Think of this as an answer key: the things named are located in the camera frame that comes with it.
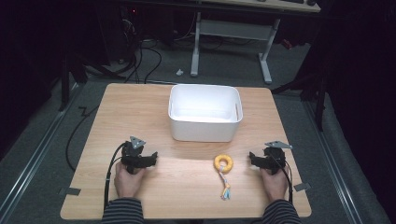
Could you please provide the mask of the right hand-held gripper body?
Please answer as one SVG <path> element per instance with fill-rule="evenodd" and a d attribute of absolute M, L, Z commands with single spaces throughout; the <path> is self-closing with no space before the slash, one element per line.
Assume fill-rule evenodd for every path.
<path fill-rule="evenodd" d="M 274 175 L 287 164 L 284 148 L 292 149 L 292 146 L 281 141 L 267 142 L 265 145 L 264 156 L 268 160 L 268 169 Z"/>

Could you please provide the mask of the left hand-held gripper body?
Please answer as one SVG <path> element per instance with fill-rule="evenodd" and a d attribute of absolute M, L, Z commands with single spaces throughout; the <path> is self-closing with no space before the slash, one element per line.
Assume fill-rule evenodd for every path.
<path fill-rule="evenodd" d="M 121 152 L 121 163 L 129 174 L 136 174 L 139 169 L 150 167 L 150 157 L 142 157 L 145 141 L 131 136 L 124 144 Z"/>

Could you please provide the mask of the dark computer tower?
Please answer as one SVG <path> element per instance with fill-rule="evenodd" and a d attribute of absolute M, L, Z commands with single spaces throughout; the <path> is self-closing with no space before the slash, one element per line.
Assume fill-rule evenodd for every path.
<path fill-rule="evenodd" d="M 111 63 L 126 63 L 131 59 L 133 37 L 136 35 L 132 10 L 111 3 L 98 4 L 96 10 L 108 60 Z"/>

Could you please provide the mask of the black metal stand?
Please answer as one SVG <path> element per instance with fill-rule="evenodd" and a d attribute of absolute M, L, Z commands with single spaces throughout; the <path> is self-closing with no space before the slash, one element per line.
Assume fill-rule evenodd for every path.
<path fill-rule="evenodd" d="M 329 75 L 329 62 L 327 60 L 323 61 L 318 67 L 316 72 L 311 72 L 308 75 L 300 78 L 296 78 L 293 81 L 282 85 L 278 88 L 271 90 L 272 94 L 280 94 L 286 90 L 296 89 L 298 86 L 302 87 L 300 93 L 300 98 L 302 101 L 316 100 L 316 107 L 314 111 L 314 122 L 317 128 L 323 131 L 323 112 L 325 109 L 325 93 L 326 85 Z"/>
<path fill-rule="evenodd" d="M 61 74 L 62 103 L 61 103 L 60 111 L 64 111 L 71 102 L 70 77 L 72 77 L 77 84 L 87 83 L 88 76 L 86 75 L 85 72 L 86 65 L 92 67 L 94 70 L 100 72 L 105 76 L 121 79 L 121 76 L 117 75 L 115 72 L 112 72 L 104 68 L 99 63 L 95 63 L 94 61 L 89 60 L 88 58 L 80 54 L 77 54 L 75 52 L 66 53 L 62 60 L 62 74 Z"/>

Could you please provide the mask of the person's left hand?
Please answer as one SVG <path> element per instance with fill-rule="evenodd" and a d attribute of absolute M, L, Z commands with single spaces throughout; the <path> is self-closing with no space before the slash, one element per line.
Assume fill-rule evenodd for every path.
<path fill-rule="evenodd" d="M 146 170 L 140 169 L 136 174 L 130 174 L 121 162 L 116 164 L 114 184 L 120 198 L 133 198 L 140 189 Z"/>

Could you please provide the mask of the metal floor rail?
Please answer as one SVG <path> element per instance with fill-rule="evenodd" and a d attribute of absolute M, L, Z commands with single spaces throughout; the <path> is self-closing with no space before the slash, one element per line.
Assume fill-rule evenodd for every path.
<path fill-rule="evenodd" d="M 12 215 L 44 160 L 70 105 L 84 85 L 72 85 L 65 107 L 61 107 L 61 87 L 61 84 L 55 85 L 53 96 L 34 113 L 8 154 L 0 161 L 0 224 Z"/>
<path fill-rule="evenodd" d="M 347 219 L 350 224 L 362 224 L 361 215 L 357 209 L 357 206 L 352 199 L 350 190 L 347 186 L 345 179 L 343 178 L 340 169 L 336 163 L 336 160 L 332 154 L 330 145 L 326 139 L 323 131 L 318 128 L 315 120 L 315 112 L 313 106 L 309 102 L 302 102 L 305 112 L 309 117 L 311 124 L 314 126 L 316 136 L 320 143 L 320 148 L 328 167 L 328 171 L 332 182 L 334 184 L 335 190 L 337 192 L 338 198 L 345 210 Z"/>

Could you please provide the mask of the person's right hand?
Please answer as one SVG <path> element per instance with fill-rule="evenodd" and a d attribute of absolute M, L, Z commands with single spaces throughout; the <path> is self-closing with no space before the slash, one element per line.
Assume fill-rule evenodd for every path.
<path fill-rule="evenodd" d="M 285 198 L 286 190 L 289 187 L 288 173 L 279 170 L 271 175 L 269 170 L 260 169 L 263 181 L 264 192 L 270 203 Z"/>

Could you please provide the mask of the desk with white legs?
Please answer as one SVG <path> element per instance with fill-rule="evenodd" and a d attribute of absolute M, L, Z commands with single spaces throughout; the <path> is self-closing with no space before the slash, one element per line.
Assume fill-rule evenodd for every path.
<path fill-rule="evenodd" d="M 270 12 L 319 13 L 321 11 L 318 0 L 193 0 L 198 7 L 250 7 L 251 9 L 268 9 Z M 220 37 L 241 38 L 264 41 L 263 52 L 258 54 L 263 80 L 272 83 L 268 68 L 267 57 L 273 45 L 280 24 L 280 17 L 276 16 L 269 24 L 244 21 L 226 21 L 225 19 L 202 19 L 198 11 L 195 17 L 194 49 L 191 58 L 191 76 L 199 74 L 200 37 L 212 35 Z"/>

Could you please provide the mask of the white plastic bin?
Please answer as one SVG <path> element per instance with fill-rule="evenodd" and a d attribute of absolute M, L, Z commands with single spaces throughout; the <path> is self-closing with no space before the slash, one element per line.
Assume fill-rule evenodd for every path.
<path fill-rule="evenodd" d="M 230 142 L 243 119 L 243 107 L 234 87 L 178 84 L 170 91 L 168 117 L 178 141 Z"/>

